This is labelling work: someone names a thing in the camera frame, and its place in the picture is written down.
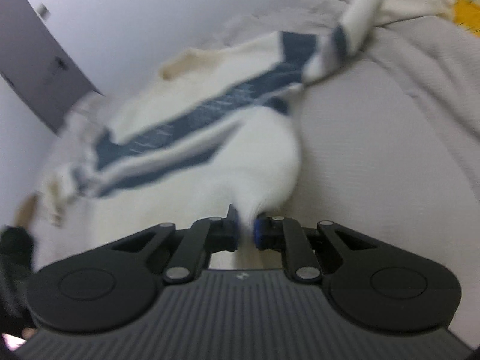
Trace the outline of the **grey bed sheet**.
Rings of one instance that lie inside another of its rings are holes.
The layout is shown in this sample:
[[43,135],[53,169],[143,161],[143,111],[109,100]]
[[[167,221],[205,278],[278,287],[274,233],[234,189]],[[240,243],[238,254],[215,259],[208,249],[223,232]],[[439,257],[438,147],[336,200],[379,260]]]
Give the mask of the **grey bed sheet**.
[[452,17],[377,27],[294,114],[302,162],[288,200],[241,229],[220,268],[275,267],[258,251],[261,214],[329,219],[426,258],[460,281],[451,329],[479,344],[479,39]]

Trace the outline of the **white wall socket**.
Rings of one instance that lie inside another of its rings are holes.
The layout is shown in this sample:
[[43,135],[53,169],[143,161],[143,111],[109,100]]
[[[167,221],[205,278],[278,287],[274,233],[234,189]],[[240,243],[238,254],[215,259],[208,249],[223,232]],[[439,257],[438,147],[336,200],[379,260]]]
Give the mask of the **white wall socket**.
[[48,16],[50,15],[50,11],[43,3],[41,3],[37,8],[37,14],[43,20],[46,20],[48,18]]

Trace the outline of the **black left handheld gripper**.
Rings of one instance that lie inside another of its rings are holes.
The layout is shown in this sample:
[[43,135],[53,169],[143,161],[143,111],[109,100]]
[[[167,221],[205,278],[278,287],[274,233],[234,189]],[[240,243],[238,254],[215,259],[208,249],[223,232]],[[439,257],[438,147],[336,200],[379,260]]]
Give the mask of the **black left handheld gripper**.
[[32,275],[34,240],[22,226],[1,231],[1,334],[27,340],[36,329],[24,303]]

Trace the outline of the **grey wall cabinet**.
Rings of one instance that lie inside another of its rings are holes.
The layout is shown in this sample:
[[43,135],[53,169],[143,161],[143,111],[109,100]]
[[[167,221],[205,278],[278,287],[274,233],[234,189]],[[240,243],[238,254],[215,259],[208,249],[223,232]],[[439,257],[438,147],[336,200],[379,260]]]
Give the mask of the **grey wall cabinet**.
[[73,105],[97,90],[28,0],[1,0],[1,76],[55,133]]

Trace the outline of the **white navy striped fleece sweater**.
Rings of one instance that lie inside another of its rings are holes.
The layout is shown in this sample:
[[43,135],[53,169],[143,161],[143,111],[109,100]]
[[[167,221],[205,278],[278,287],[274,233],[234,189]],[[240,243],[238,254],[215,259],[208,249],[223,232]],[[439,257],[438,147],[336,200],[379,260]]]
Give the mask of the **white navy striped fleece sweater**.
[[229,206],[248,232],[295,188],[294,114],[305,92],[350,63],[377,27],[425,16],[450,18],[452,1],[304,0],[228,22],[135,94],[84,96],[41,175],[36,267]]

